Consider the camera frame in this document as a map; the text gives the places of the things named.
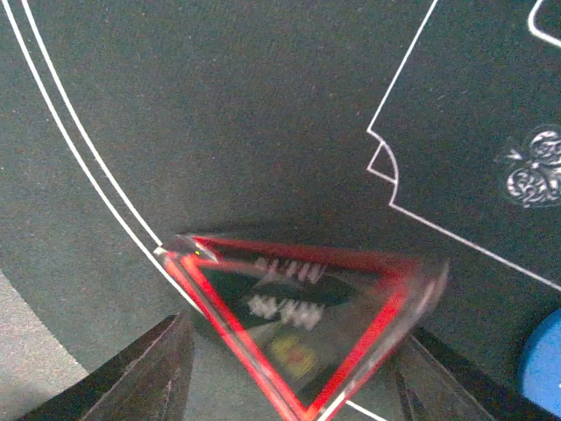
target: yellow logo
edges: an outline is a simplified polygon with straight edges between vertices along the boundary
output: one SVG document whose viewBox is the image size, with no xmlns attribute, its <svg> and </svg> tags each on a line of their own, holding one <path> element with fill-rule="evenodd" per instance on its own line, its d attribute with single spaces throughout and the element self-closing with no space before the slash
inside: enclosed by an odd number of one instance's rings
<svg viewBox="0 0 561 421">
<path fill-rule="evenodd" d="M 275 339 L 271 350 L 274 357 L 297 379 L 308 373 L 316 363 L 314 352 L 300 344 L 295 335 Z"/>
</svg>

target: spade logo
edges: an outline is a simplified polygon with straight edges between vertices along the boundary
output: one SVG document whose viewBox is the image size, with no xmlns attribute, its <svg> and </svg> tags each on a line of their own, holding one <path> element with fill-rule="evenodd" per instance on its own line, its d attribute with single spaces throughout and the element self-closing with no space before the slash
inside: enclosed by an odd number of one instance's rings
<svg viewBox="0 0 561 421">
<path fill-rule="evenodd" d="M 561 126 L 540 125 L 520 146 L 508 145 L 498 161 L 504 165 L 500 189 L 524 208 L 561 204 Z"/>
</svg>

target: black object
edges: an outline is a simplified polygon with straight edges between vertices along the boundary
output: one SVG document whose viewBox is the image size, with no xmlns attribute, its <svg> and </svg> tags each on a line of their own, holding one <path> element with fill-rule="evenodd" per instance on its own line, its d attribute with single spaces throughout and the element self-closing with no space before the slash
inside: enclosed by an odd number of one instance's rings
<svg viewBox="0 0 561 421">
<path fill-rule="evenodd" d="M 401 344 L 393 363 L 403 421 L 559 420 L 493 382 L 424 329 Z"/>
<path fill-rule="evenodd" d="M 154 253 L 286 420 L 331 419 L 440 297 L 414 256 L 180 235 Z"/>
<path fill-rule="evenodd" d="M 192 327 L 182 311 L 20 420 L 180 421 L 192 366 Z"/>
</svg>

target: red edge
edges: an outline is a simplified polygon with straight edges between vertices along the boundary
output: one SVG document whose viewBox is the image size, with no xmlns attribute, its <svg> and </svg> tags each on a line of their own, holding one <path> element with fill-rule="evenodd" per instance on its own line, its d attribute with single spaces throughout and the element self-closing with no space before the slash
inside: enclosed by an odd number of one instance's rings
<svg viewBox="0 0 561 421">
<path fill-rule="evenodd" d="M 392 263 L 401 263 L 398 270 L 407 270 L 410 268 L 411 262 L 408 261 L 405 265 L 403 260 L 392 259 L 382 257 L 381 254 L 376 253 L 356 253 L 351 251 L 343 251 L 337 249 L 311 247 L 311 246 L 289 246 L 280 245 L 275 243 L 263 243 L 258 241 L 236 241 L 228 239 L 207 239 L 204 237 L 194 237 L 196 241 L 201 242 L 205 246 L 234 246 L 244 249 L 251 249 L 257 253 L 270 253 L 283 255 L 285 257 L 294 257 L 299 260 L 328 260 L 332 264 L 336 264 L 340 267 L 347 268 L 358 268 L 362 270 L 379 270 L 386 275 L 386 278 L 391 278 L 390 283 L 398 283 L 402 281 L 400 276 L 398 276 L 391 267 Z M 284 396 L 287 402 L 290 403 L 292 409 L 298 414 L 300 419 L 312 420 L 317 415 L 320 409 L 329 402 L 333 393 L 337 391 L 337 388 L 343 383 L 349 373 L 359 364 L 360 360 L 367 353 L 372 344 L 377 338 L 383 333 L 383 331 L 392 323 L 396 315 L 399 313 L 403 303 L 405 302 L 405 293 L 403 290 L 398 290 L 394 292 L 376 316 L 373 322 L 370 324 L 368 329 L 363 333 L 362 337 L 359 339 L 357 344 L 353 347 L 349 355 L 344 359 L 343 364 L 339 366 L 336 373 L 330 378 L 326 386 L 317 396 L 316 400 L 307 408 L 304 409 L 302 404 L 299 402 L 298 398 L 295 396 L 294 392 L 290 387 L 282 380 L 282 378 L 276 373 L 274 368 L 269 364 L 266 357 L 257 348 L 255 343 L 252 341 L 251 337 L 247 334 L 244 327 L 238 322 L 236 317 L 231 313 L 226 304 L 219 297 L 217 292 L 212 288 L 210 283 L 206 280 L 204 275 L 199 270 L 196 261 L 199 260 L 194 255 L 184 256 L 181 259 L 181 264 L 188 270 L 189 274 L 193 276 L 194 280 L 199 284 L 203 291 L 207 294 L 211 302 L 218 308 L 222 316 L 230 324 L 230 326 L 235 330 L 236 334 L 242 340 L 244 345 L 250 350 L 259 364 L 271 375 L 274 384 L 277 386 L 278 390 Z M 204 306 L 203 302 L 200 300 L 196 292 L 188 284 L 188 280 L 185 279 L 183 273 L 175 265 L 166 264 L 166 270 L 176 278 L 178 283 L 188 292 L 188 294 L 195 300 L 197 305 L 205 313 L 209 321 L 214 325 L 218 332 L 223 337 L 227 345 L 232 349 L 232 351 L 237 355 L 237 357 L 242 361 L 247 370 L 250 372 L 252 377 L 258 383 L 259 387 L 263 390 L 266 396 L 271 400 L 272 404 L 276 410 L 284 416 L 290 416 L 286 413 L 286 408 L 284 403 L 279 402 L 279 398 L 269 390 L 266 382 L 262 379 L 262 375 L 255 369 L 252 363 L 244 356 L 244 353 L 236 345 L 235 341 L 230 337 L 226 329 L 218 323 L 209 313 L 208 309 Z M 366 376 L 363 377 L 353 391 L 345 398 L 343 402 L 333 411 L 328 419 L 335 415 L 338 409 L 344 404 L 344 402 L 351 397 L 351 395 L 359 389 L 359 387 L 364 384 L 364 382 L 376 371 L 380 366 L 381 362 L 376 364 Z"/>
</svg>

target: acrylic triangle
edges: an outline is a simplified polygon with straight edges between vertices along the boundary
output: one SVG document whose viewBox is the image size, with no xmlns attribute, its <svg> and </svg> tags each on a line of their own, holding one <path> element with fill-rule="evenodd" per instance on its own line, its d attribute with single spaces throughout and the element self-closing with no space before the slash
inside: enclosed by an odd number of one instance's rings
<svg viewBox="0 0 561 421">
<path fill-rule="evenodd" d="M 155 253 L 286 420 L 335 415 L 447 275 L 396 254 L 197 235 Z"/>
</svg>

